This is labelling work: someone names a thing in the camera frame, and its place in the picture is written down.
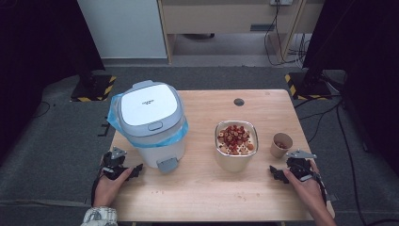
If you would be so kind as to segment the white cabinet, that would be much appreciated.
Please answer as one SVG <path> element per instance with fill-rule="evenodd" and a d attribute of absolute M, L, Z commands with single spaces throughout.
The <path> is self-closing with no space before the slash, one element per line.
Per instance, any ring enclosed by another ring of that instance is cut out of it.
<path fill-rule="evenodd" d="M 78 0 L 101 58 L 166 58 L 157 0 Z"/>

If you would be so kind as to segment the metal bowl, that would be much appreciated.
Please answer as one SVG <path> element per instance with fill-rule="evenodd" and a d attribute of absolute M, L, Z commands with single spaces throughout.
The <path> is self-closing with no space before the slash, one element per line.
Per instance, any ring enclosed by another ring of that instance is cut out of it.
<path fill-rule="evenodd" d="M 253 135 L 253 141 L 255 144 L 255 151 L 249 155 L 228 155 L 222 153 L 216 147 L 216 133 L 219 132 L 222 128 L 229 126 L 229 125 L 243 125 L 247 130 L 249 130 Z M 215 147 L 216 147 L 216 155 L 215 159 L 217 164 L 224 170 L 229 172 L 240 172 L 243 171 L 249 161 L 251 160 L 252 156 L 258 152 L 258 135 L 255 127 L 252 123 L 248 121 L 222 121 L 220 122 L 215 128 Z"/>

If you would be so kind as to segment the brown paper cup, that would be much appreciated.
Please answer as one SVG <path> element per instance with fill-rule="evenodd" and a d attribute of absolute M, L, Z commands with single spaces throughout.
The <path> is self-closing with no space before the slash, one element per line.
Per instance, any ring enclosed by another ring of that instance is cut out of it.
<path fill-rule="evenodd" d="M 285 133 L 276 133 L 272 138 L 270 153 L 276 158 L 282 158 L 293 146 L 292 138 Z"/>

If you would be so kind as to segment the blue trash bag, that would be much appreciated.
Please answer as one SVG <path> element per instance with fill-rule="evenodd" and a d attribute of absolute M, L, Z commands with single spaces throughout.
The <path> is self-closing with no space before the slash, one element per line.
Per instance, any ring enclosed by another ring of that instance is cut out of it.
<path fill-rule="evenodd" d="M 111 99 L 108 122 L 137 148 L 164 147 L 184 138 L 188 122 L 180 96 L 118 94 Z"/>

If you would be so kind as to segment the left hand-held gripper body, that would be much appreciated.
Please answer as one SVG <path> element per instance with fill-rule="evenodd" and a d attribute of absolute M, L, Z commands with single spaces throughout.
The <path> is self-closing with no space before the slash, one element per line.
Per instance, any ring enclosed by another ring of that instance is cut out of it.
<path fill-rule="evenodd" d="M 104 154 L 102 170 L 108 179 L 116 180 L 125 171 L 123 162 L 126 154 L 126 151 L 118 147 L 114 147 Z"/>

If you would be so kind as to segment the white pedal trash can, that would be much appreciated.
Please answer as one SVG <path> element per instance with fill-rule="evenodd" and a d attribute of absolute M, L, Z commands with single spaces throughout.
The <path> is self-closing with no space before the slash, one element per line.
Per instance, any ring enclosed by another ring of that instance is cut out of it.
<path fill-rule="evenodd" d="M 147 166 L 169 173 L 184 156 L 189 126 L 183 101 L 166 83 L 142 81 L 111 99 L 107 121 L 135 147 Z"/>

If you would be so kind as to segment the beige wooden desk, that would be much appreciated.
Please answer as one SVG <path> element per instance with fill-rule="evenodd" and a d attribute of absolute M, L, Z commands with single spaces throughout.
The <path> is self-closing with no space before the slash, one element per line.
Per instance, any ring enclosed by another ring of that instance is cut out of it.
<path fill-rule="evenodd" d="M 325 1 L 271 6 L 270 0 L 157 0 L 168 57 L 175 35 L 266 32 L 279 63 L 287 60 L 294 35 L 313 32 Z"/>

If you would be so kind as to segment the pile of dried fruit slices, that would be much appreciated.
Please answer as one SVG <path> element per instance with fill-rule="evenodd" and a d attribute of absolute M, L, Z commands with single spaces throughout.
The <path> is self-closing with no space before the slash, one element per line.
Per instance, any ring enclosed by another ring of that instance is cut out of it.
<path fill-rule="evenodd" d="M 249 155 L 255 151 L 252 133 L 243 125 L 229 125 L 216 133 L 216 147 L 228 155 Z"/>

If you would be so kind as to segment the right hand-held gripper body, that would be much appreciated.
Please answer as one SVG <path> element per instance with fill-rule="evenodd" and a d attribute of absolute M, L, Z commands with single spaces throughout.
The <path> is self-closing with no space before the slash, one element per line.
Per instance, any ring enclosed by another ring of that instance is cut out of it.
<path fill-rule="evenodd" d="M 316 175 L 311 171 L 311 164 L 309 159 L 316 158 L 313 153 L 307 153 L 302 150 L 296 150 L 291 153 L 287 153 L 288 157 L 286 164 L 289 171 L 301 182 L 307 181 L 310 178 L 315 178 Z"/>

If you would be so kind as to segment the person's left hand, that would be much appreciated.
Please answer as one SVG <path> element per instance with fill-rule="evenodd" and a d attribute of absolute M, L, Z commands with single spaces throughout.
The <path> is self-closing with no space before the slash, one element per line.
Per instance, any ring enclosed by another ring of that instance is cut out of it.
<path fill-rule="evenodd" d="M 93 207 L 109 207 L 115 200 L 121 186 L 129 178 L 133 169 L 126 169 L 117 179 L 110 180 L 103 173 L 99 178 L 99 182 L 95 188 Z"/>

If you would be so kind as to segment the striped stand base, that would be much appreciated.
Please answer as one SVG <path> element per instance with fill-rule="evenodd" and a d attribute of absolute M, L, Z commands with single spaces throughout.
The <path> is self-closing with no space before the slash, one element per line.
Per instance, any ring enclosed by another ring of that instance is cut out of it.
<path fill-rule="evenodd" d="M 94 75 L 93 82 L 85 84 L 79 80 L 71 95 L 72 102 L 105 101 L 113 88 L 116 76 Z"/>
<path fill-rule="evenodd" d="M 331 92 L 323 79 L 311 77 L 306 73 L 287 73 L 284 78 L 295 100 L 330 98 Z"/>

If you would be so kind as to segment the black curtain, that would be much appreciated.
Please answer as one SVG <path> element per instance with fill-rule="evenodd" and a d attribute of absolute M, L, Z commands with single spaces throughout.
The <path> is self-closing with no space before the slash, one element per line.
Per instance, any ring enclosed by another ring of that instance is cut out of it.
<path fill-rule="evenodd" d="M 399 176 L 399 0 L 325 0 L 304 67 L 347 73 L 343 98 L 367 149 Z"/>

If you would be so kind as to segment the person's right hand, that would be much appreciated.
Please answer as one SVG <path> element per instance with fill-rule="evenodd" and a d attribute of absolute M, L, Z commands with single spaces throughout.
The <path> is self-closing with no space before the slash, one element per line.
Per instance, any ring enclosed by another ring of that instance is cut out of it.
<path fill-rule="evenodd" d="M 289 170 L 285 169 L 283 173 L 295 189 L 299 199 L 307 206 L 313 219 L 320 217 L 323 212 L 327 212 L 320 186 L 314 179 L 301 182 Z"/>

